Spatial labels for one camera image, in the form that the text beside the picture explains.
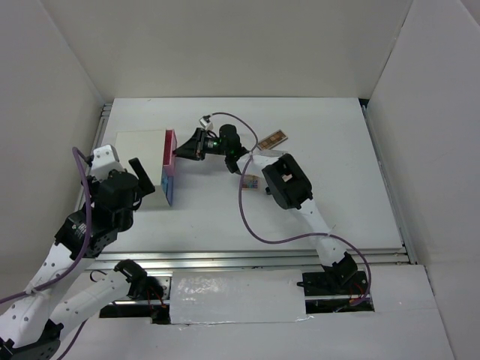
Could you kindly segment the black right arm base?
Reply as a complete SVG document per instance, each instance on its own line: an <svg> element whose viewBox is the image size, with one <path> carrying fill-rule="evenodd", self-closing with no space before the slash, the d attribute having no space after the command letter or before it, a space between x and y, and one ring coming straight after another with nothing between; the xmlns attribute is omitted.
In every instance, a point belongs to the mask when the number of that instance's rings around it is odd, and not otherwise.
<svg viewBox="0 0 480 360"><path fill-rule="evenodd" d="M304 290L306 296L349 296L353 298L365 293L367 276L364 271L358 271L344 285L340 285L325 272L304 272L297 286Z"/></svg>

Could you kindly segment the pink drawer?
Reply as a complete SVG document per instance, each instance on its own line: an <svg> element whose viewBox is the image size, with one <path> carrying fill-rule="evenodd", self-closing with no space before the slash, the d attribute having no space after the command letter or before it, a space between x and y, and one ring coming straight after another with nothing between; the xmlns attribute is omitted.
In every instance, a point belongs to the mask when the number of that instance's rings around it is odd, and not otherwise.
<svg viewBox="0 0 480 360"><path fill-rule="evenodd" d="M176 173L176 156L174 154L176 147L176 132L173 129L167 129L164 138L163 169L169 177L173 177Z"/></svg>

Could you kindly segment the light blue drawer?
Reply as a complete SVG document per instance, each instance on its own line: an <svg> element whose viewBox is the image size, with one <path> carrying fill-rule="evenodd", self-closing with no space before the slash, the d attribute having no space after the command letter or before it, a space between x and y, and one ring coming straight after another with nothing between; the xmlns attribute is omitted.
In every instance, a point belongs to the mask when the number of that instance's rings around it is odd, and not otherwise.
<svg viewBox="0 0 480 360"><path fill-rule="evenodd" d="M169 177L164 172L162 173L160 185L161 185L162 191L166 194L169 187Z"/></svg>

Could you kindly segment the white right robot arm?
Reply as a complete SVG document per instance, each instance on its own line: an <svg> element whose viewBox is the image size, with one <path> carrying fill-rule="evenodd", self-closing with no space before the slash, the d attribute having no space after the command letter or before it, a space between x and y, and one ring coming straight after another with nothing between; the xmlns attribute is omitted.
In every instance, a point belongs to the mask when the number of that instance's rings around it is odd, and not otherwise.
<svg viewBox="0 0 480 360"><path fill-rule="evenodd" d="M256 240L270 245L309 237L318 254L320 264L326 272L327 287L338 294L344 293L351 287L358 267L347 251L349 245L330 233L314 202L312 184L291 154L268 156L263 151L256 154L248 151L241 144L236 127L232 124L221 126L218 136L212 136L207 130L198 127L192 137L180 145L174 154L178 158L192 161L202 161L206 155L221 155L224 157L226 168L231 173L239 174L242 181L245 180L247 170L252 168L255 176L262 176L265 179L265 193L273 197L280 208L292 211L303 219L310 226L311 231L282 240L261 238L247 222L242 192L239 190L238 207L247 231Z"/></svg>

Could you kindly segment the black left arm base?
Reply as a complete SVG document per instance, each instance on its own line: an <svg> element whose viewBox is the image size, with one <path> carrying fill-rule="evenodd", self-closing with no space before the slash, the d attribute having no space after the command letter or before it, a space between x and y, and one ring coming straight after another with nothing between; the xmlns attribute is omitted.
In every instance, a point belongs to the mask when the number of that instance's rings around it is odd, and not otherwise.
<svg viewBox="0 0 480 360"><path fill-rule="evenodd" d="M144 319L155 325L170 325L171 277L147 277L140 295L112 301L99 313L101 319Z"/></svg>

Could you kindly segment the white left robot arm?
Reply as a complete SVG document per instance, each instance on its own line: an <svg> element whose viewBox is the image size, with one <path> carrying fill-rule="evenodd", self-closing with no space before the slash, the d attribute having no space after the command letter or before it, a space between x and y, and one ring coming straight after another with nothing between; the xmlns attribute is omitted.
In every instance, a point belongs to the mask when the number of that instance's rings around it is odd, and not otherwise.
<svg viewBox="0 0 480 360"><path fill-rule="evenodd" d="M66 217L37 274L20 296L7 298L10 307L1 315L2 359L51 359L74 329L110 302L162 300L164 288L132 259L72 298L66 292L76 279L134 223L134 212L155 186L138 158L132 170L109 165L106 177L84 175L85 202Z"/></svg>

